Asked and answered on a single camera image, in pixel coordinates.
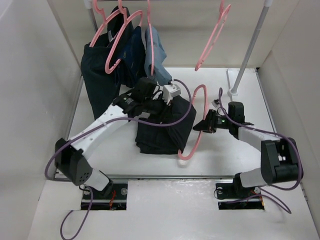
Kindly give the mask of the black trousers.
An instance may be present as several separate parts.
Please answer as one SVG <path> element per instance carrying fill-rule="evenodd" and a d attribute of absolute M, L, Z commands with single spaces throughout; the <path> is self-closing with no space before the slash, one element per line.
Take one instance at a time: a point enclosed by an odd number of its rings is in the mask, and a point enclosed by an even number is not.
<path fill-rule="evenodd" d="M 139 122 L 135 142 L 140 153 L 175 155 L 178 151 L 182 152 L 193 128 L 197 111 L 188 100 L 177 96 L 173 99 L 170 112 L 163 119 L 164 124 L 173 123 L 182 118 L 188 109 L 188 115 L 173 126 L 157 127 Z"/>

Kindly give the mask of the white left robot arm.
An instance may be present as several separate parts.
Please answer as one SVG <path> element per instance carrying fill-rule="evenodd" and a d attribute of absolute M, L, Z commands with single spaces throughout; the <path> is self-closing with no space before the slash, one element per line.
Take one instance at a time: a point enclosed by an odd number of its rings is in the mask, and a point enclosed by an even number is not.
<path fill-rule="evenodd" d="M 142 113 L 162 116 L 171 105 L 174 91 L 179 90 L 173 81 L 161 87 L 149 78 L 141 78 L 134 88 L 117 96 L 85 130 L 56 142 L 55 167 L 75 186 L 89 187 L 102 199 L 109 197 L 113 181 L 93 168 L 89 158 L 107 137 L 134 117 Z"/>

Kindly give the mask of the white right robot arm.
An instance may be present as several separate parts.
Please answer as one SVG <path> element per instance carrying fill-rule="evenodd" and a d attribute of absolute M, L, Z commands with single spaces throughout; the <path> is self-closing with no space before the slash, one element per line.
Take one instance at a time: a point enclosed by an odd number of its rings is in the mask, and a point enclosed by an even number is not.
<path fill-rule="evenodd" d="M 197 132 L 209 134 L 218 129 L 228 130 L 235 139 L 260 152 L 258 168 L 235 174 L 231 183 L 216 184 L 218 199 L 244 199 L 259 193 L 263 186 L 291 181 L 298 184 L 302 180 L 304 171 L 296 141 L 254 128 L 252 123 L 245 121 L 243 103 L 229 102 L 226 115 L 210 109 L 206 117 L 193 127 Z"/>

